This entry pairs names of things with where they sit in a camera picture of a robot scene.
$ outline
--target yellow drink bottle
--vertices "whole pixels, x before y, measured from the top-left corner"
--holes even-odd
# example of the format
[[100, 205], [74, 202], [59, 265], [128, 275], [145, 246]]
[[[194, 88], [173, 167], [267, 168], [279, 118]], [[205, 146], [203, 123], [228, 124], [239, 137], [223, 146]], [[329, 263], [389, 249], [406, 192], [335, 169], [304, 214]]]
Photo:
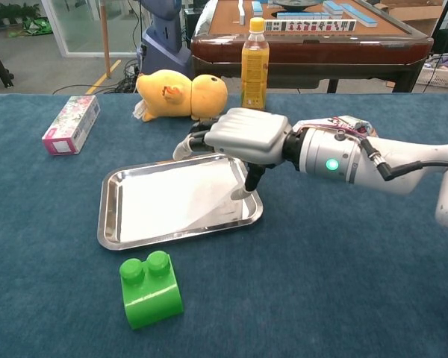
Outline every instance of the yellow drink bottle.
[[266, 105], [269, 43], [264, 25], [261, 17], [251, 19], [249, 37], [242, 48], [240, 105], [255, 110], [263, 110]]

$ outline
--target duck plush toy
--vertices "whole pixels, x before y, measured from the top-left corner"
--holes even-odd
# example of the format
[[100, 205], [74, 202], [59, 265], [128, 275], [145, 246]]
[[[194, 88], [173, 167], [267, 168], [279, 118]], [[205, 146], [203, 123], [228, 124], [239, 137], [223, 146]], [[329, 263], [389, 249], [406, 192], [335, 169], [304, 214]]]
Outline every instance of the duck plush toy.
[[133, 112], [149, 122], [158, 117], [191, 117], [195, 121], [218, 116], [227, 104], [227, 86], [212, 75], [190, 80], [180, 72], [161, 69], [140, 74], [136, 88], [143, 100]]

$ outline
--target metal tray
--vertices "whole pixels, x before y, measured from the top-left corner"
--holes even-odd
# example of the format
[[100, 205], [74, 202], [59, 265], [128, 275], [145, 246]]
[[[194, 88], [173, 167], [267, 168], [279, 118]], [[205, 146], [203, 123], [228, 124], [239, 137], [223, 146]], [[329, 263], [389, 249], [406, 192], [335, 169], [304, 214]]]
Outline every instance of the metal tray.
[[263, 212], [258, 193], [230, 198], [246, 174], [223, 154], [117, 169], [102, 183], [98, 241], [124, 250], [252, 224]]

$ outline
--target robotic arm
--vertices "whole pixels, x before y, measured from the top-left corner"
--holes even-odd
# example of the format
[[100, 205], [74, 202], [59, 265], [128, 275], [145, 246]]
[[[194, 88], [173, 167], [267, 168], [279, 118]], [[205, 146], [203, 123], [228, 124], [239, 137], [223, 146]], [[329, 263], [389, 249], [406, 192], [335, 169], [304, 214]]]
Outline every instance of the robotic arm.
[[423, 145], [371, 136], [368, 122], [318, 119], [293, 127], [287, 117], [232, 108], [217, 120], [197, 123], [176, 147], [180, 160], [195, 151], [215, 151], [248, 163], [245, 198], [267, 169], [290, 161], [296, 170], [397, 195], [407, 195], [424, 175], [443, 172], [435, 218], [448, 228], [448, 145]]

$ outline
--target green building block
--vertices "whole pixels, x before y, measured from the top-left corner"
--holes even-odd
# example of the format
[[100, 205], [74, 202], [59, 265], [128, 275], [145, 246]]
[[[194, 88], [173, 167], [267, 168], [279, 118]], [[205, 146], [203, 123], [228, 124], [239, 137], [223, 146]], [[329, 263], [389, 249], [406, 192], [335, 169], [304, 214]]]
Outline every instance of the green building block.
[[146, 261], [126, 260], [119, 267], [126, 318], [133, 330], [184, 311], [171, 257], [152, 252]]

